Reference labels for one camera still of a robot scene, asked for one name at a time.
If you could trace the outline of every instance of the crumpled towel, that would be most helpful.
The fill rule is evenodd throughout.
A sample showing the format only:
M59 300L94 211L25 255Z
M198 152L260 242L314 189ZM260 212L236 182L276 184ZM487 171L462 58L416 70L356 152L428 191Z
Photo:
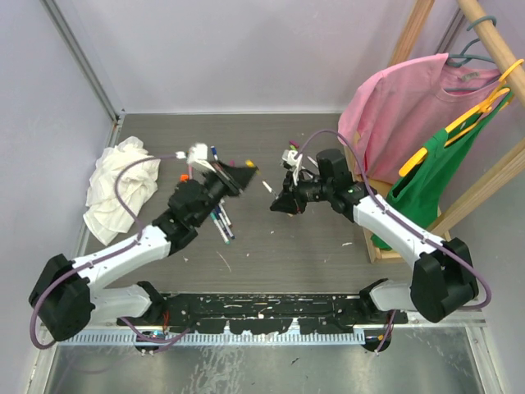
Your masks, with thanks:
M91 233L108 245L119 232L128 232L133 219L116 199L114 185L118 174L129 164L148 157L144 143L136 137L122 141L115 148L105 148L89 178L84 221ZM119 182L119 194L138 214L142 205L157 191L158 164L151 160L129 169Z

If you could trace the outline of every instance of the wooden rack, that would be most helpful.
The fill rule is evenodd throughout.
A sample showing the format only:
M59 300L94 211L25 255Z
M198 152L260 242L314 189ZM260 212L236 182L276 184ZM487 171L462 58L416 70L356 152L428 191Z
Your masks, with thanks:
M485 11L477 0L457 0L459 7L470 22L484 16ZM403 32L395 46L389 66L409 59L413 46L421 32L434 0L416 0L413 10L404 26ZM491 21L483 21L474 27L477 36L482 41L487 52L491 55L501 73L505 72L518 59L514 56L507 43ZM507 84L525 108L525 70L522 66L516 67L506 79ZM348 148L345 149L346 159L350 168L354 168L355 159ZM449 239L448 231L459 221L469 215L497 190L517 176L525 168L525 139L516 144L503 158L472 185L457 199L444 213L428 227L428 230L438 236ZM370 180L372 187L386 197L392 185L374 179ZM398 263L403 261L394 251L379 250L370 240L371 233L365 230L368 253L371 263Z

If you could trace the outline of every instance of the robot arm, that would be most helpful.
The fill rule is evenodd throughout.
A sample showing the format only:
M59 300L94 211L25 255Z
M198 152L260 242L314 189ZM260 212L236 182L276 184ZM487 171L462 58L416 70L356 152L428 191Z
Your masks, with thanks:
M148 282L126 288L106 289L119 277L152 261L184 249L197 235L196 227L225 196L239 196L257 168L230 167L208 162L208 147L196 144L189 151L188 164L203 172L204 183L179 183L168 201L168 210L142 230L136 243L132 236L99 252L68 261L63 254L44 267L30 294L34 307L63 274L91 263L55 288L43 302L39 317L56 341L65 341L88 323L114 321L119 317L141 317L155 322L166 309L164 298Z
M397 250L413 272L411 283L382 279L359 294L368 313L391 309L417 310L427 320L437 323L478 294L476 278L449 256L419 240L391 216L379 209L362 182L354 182L345 156L338 149L317 154L319 175L305 179L295 152L285 151L283 163L289 171L283 191L270 210L303 213L307 202L328 201L331 207L351 222L367 228ZM376 193L375 197L394 212ZM407 218L404 222L427 239L453 251L472 266L467 246L459 239L447 242L425 231Z

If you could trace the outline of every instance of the gray table surface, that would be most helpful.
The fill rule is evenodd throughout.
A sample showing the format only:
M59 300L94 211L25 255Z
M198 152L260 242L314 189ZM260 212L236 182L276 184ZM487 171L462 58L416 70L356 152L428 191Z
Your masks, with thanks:
M233 159L239 165L252 160L279 190L285 175L280 157L288 141L301 144L316 130L335 129L338 118L336 114L128 115L119 140L134 135L155 155L187 150L195 142L216 145L222 161ZM322 135L307 153L315 157L317 151L331 147L340 145L335 137ZM309 163L305 166L314 169ZM182 161L161 163L158 191L139 214L144 222L167 208L184 172ZM406 264L371 265L361 228L334 213L328 203L310 204L304 215L294 218L271 212L273 197L261 180L256 177L241 198L226 201L236 236L230 245L223 243L208 220L184 250L129 273L113 286L150 281L160 291L356 292L382 277L410 279ZM135 232L133 226L115 241ZM86 253L102 247L91 236Z

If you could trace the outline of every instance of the gray floor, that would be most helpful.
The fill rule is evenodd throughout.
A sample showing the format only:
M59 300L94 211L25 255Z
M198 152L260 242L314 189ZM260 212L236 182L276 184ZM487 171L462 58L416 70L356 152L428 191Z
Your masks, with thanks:
M251 159L279 190L285 175L280 157L288 141L302 143L316 130L336 128L337 120L330 114L128 115L120 140L134 135L151 154L187 150L195 142L216 145L221 160L239 165ZM307 151L315 157L318 150L339 146L333 136L321 136ZM183 172L181 161L161 163L158 192L139 215L144 222L167 207ZM255 178L240 199L226 201L237 238L231 245L224 245L207 221L186 249L130 273L114 286L150 281L160 291L356 292L381 277L409 280L404 264L372 266L361 229L327 203L310 204L304 215L289 218L270 212L271 202L261 178ZM87 253L101 248L91 237Z
M50 376L46 394L484 392L464 328L396 328L379 357L361 346L175 346L154 357L59 346Z

